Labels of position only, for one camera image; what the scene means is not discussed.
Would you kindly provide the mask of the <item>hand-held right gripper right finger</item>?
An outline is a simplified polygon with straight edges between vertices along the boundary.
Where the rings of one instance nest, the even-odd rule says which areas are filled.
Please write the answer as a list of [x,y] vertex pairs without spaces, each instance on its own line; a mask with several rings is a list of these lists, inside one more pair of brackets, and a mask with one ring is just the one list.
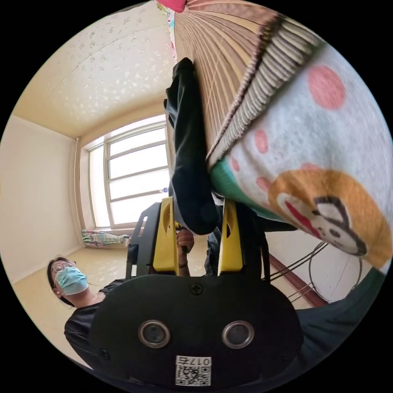
[[236,203],[232,200],[225,200],[217,274],[221,276],[239,273],[242,268],[242,246]]

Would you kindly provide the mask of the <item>person's left hand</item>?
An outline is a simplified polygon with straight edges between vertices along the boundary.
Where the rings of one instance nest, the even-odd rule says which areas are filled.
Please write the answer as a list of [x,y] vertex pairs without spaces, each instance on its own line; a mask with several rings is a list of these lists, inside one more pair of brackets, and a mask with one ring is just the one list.
[[176,234],[179,268],[188,265],[187,255],[194,247],[194,235],[188,229],[181,229]]

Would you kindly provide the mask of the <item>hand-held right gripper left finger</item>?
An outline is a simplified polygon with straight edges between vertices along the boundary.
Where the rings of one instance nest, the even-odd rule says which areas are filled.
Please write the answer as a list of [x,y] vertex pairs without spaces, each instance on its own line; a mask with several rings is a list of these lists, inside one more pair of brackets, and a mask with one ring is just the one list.
[[178,274],[178,251],[173,198],[164,198],[159,213],[153,268],[157,273]]

